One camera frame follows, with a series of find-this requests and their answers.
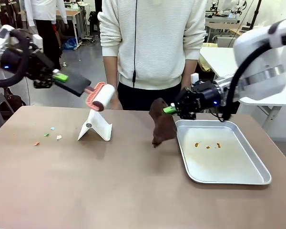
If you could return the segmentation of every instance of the blue plastic bag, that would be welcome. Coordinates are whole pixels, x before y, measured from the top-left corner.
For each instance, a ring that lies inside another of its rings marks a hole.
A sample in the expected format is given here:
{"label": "blue plastic bag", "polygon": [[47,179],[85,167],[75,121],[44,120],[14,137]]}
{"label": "blue plastic bag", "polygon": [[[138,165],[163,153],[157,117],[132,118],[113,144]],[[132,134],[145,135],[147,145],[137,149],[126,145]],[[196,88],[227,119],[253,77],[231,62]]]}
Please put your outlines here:
{"label": "blue plastic bag", "polygon": [[76,39],[75,38],[69,38],[63,45],[62,49],[64,50],[73,50],[76,48]]}

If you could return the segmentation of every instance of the white stand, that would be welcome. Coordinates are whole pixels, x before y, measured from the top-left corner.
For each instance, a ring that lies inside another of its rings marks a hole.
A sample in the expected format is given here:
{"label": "white stand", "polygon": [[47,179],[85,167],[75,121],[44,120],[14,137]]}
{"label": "white stand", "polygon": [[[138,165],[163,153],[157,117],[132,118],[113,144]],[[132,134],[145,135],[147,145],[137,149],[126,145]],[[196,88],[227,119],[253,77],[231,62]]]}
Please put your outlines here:
{"label": "white stand", "polygon": [[95,132],[97,132],[105,141],[110,141],[112,124],[108,124],[108,122],[106,122],[106,120],[101,116],[101,114],[94,110],[90,110],[88,119],[82,125],[82,129],[77,140],[80,140],[80,138],[90,128],[95,130]]}

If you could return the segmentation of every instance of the lint roller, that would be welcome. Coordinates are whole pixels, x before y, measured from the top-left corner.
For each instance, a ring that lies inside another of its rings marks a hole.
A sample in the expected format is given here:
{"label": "lint roller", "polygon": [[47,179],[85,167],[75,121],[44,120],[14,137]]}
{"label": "lint roller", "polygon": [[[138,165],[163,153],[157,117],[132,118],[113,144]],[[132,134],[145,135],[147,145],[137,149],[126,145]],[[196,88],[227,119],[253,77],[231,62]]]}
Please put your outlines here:
{"label": "lint roller", "polygon": [[104,82],[98,83],[94,90],[90,92],[89,96],[86,99],[86,104],[88,107],[95,111],[103,111],[106,105],[111,100],[115,88]]}

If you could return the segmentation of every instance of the hand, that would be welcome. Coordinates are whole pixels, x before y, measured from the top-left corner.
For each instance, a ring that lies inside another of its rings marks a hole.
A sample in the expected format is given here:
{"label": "hand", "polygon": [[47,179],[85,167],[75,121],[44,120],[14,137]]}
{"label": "hand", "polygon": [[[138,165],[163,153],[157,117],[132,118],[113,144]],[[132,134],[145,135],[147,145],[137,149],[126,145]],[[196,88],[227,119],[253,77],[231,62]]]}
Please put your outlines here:
{"label": "hand", "polygon": [[112,110],[123,110],[123,107],[118,98],[112,99],[110,101],[110,107]]}

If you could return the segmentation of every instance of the black pants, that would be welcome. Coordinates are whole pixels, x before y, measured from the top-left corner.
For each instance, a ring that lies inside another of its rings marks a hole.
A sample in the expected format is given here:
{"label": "black pants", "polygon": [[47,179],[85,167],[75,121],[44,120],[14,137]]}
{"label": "black pants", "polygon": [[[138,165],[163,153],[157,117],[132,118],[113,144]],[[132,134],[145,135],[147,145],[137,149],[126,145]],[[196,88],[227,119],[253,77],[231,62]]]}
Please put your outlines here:
{"label": "black pants", "polygon": [[43,40],[43,52],[54,63],[56,69],[61,69],[59,58],[61,49],[51,21],[36,20],[38,34]]}
{"label": "black pants", "polygon": [[173,103],[180,90],[181,84],[164,90],[144,90],[119,83],[118,96],[123,110],[149,111],[158,98],[163,98],[168,105]]}

